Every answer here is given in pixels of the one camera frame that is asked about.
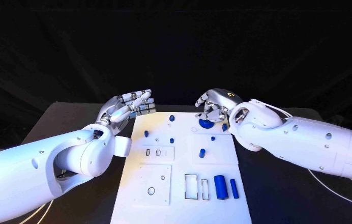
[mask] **table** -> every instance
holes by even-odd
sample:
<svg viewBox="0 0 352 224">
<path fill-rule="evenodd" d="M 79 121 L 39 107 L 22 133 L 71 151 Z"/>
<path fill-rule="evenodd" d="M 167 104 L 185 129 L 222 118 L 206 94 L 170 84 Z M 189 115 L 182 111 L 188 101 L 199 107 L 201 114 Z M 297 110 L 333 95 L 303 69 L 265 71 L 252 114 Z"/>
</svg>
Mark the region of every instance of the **table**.
<svg viewBox="0 0 352 224">
<path fill-rule="evenodd" d="M 79 130 L 94 123 L 101 104 L 56 102 L 48 108 L 23 143 Z M 202 108 L 180 105 L 157 105 L 157 111 L 199 112 Z M 286 109 L 294 116 L 320 120 L 312 109 Z M 120 136 L 133 132 L 130 120 Z M 265 150 L 248 151 L 235 141 L 239 171 L 252 223 L 348 223 L 352 222 L 352 203 L 340 199 L 319 184 L 307 170 L 276 158 Z M 40 223 L 110 223 L 124 158 L 113 157 L 105 173 L 76 186 L 53 200 L 52 207 Z M 345 188 L 349 179 L 338 179 Z M 46 207 L 27 224 L 36 223 Z M 30 214 L 4 222 L 19 223 Z"/>
</svg>

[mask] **white robotic arm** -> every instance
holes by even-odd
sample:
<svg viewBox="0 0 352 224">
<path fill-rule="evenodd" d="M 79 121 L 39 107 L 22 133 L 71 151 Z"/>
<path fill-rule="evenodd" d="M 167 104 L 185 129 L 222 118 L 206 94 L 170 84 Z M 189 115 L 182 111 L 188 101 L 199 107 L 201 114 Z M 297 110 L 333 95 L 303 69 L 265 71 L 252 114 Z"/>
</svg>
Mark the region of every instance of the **white robotic arm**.
<svg viewBox="0 0 352 224">
<path fill-rule="evenodd" d="M 205 112 L 196 117 L 221 122 L 229 116 L 229 133 L 251 151 L 265 148 L 296 165 L 352 178 L 351 130 L 329 123 L 293 117 L 281 109 L 241 98 L 224 89 L 211 89 L 199 98 Z"/>
<path fill-rule="evenodd" d="M 0 222 L 63 195 L 105 171 L 113 155 L 126 157 L 131 140 L 115 136 L 128 118 L 156 112 L 150 90 L 113 97 L 97 122 L 82 130 L 0 152 Z M 68 170 L 65 177 L 55 167 Z"/>
</svg>

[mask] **black backdrop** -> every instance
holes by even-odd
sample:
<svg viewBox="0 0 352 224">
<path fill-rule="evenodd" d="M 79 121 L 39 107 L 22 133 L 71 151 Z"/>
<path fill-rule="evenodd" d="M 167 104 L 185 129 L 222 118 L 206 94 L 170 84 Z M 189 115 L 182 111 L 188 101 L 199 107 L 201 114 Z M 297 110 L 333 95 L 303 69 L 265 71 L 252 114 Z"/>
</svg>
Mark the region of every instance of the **black backdrop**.
<svg viewBox="0 0 352 224">
<path fill-rule="evenodd" d="M 211 88 L 351 117 L 351 0 L 0 0 L 0 119 L 55 101 Z"/>
</svg>

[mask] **rectangular hole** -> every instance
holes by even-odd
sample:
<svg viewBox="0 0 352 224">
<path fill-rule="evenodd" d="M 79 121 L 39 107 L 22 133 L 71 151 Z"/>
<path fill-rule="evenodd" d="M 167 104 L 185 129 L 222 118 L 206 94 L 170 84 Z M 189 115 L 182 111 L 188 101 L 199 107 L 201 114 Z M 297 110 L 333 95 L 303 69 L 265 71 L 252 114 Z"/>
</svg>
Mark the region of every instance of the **rectangular hole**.
<svg viewBox="0 0 352 224">
<path fill-rule="evenodd" d="M 185 199 L 198 199 L 198 177 L 190 174 L 185 174 Z"/>
<path fill-rule="evenodd" d="M 203 200 L 209 200 L 209 186 L 208 186 L 206 179 L 202 179 L 202 196 L 203 196 Z"/>
</svg>

